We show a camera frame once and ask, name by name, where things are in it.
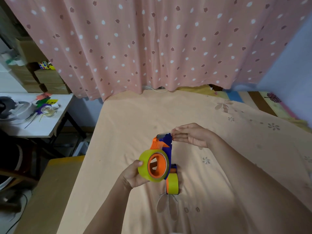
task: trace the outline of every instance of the bed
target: bed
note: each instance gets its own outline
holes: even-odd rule
[[[218,104],[225,104],[218,109]],[[131,91],[107,99],[73,187],[58,234],[83,233],[119,174],[159,133],[196,122],[219,134],[312,210],[312,134],[244,103],[175,91]],[[178,219],[156,212],[165,181],[131,191],[122,233],[248,233],[247,218],[209,149],[173,142],[183,184]]]

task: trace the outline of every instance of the tape piece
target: tape piece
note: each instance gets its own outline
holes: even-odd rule
[[[177,179],[177,173],[169,173],[166,179],[166,190],[169,195],[179,194],[179,181]]]
[[[154,170],[151,166],[151,161],[157,159],[157,168]],[[152,181],[162,181],[169,172],[169,159],[167,154],[161,149],[149,149],[145,150],[139,157],[140,161],[143,161],[143,165],[138,167],[138,173],[141,177]]]

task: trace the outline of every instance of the polka dot curtain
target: polka dot curtain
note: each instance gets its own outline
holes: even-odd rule
[[[312,0],[5,0],[77,97],[257,83]]]

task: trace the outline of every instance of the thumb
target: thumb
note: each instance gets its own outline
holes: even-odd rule
[[[142,165],[143,165],[143,161],[135,160],[130,166],[132,166],[133,168],[138,168]]]
[[[183,128],[183,127],[176,127],[175,128],[177,131],[184,133],[184,134],[189,134],[190,133],[190,129],[189,128]]]

